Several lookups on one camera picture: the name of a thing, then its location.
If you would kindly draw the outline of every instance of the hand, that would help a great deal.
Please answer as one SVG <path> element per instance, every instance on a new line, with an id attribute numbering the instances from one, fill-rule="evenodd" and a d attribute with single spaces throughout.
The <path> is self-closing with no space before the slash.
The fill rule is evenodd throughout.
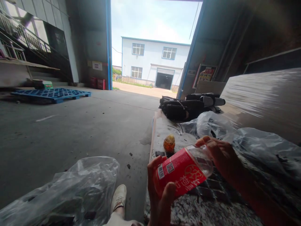
<path id="1" fill-rule="evenodd" d="M 160 199 L 154 185 L 154 174 L 158 166 L 167 159 L 166 156 L 158 156 L 147 165 L 148 172 L 148 193 L 150 196 L 150 222 L 148 226 L 170 225 L 171 205 L 175 198 L 176 185 L 169 182 L 163 191 Z"/>
<path id="2" fill-rule="evenodd" d="M 249 179 L 249 173 L 237 157 L 231 144 L 209 136 L 198 139 L 195 146 L 206 145 L 210 151 L 213 162 L 221 175 L 236 189 L 244 185 Z"/>

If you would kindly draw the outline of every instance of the bottle label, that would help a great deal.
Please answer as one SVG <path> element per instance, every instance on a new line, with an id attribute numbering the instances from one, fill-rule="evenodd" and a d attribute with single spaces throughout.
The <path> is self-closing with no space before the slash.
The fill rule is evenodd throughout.
<path id="1" fill-rule="evenodd" d="M 195 159 L 186 148 L 181 149 L 159 165 L 159 185 L 164 189 L 168 182 L 176 184 L 176 197 L 182 196 L 206 180 Z"/>

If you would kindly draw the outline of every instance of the white sneaker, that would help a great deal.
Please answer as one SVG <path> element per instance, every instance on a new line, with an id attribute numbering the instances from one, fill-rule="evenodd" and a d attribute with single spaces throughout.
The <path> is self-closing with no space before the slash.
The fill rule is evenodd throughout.
<path id="1" fill-rule="evenodd" d="M 116 210 L 118 207 L 125 207 L 125 200 L 126 200 L 126 186 L 120 185 L 118 188 L 116 188 L 115 193 L 112 198 L 111 202 L 111 214 Z"/>

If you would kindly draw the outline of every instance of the sky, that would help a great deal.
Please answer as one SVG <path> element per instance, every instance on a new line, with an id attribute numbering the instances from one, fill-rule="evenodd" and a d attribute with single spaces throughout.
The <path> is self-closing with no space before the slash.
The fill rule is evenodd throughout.
<path id="1" fill-rule="evenodd" d="M 121 66 L 121 36 L 191 44 L 201 6 L 190 1 L 111 0 L 113 65 Z"/>

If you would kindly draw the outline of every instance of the tree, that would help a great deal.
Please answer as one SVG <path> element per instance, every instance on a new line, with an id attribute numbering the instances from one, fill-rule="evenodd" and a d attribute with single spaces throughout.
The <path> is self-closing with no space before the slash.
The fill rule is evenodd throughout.
<path id="1" fill-rule="evenodd" d="M 116 70 L 112 67 L 113 74 L 121 75 L 121 70 Z"/>

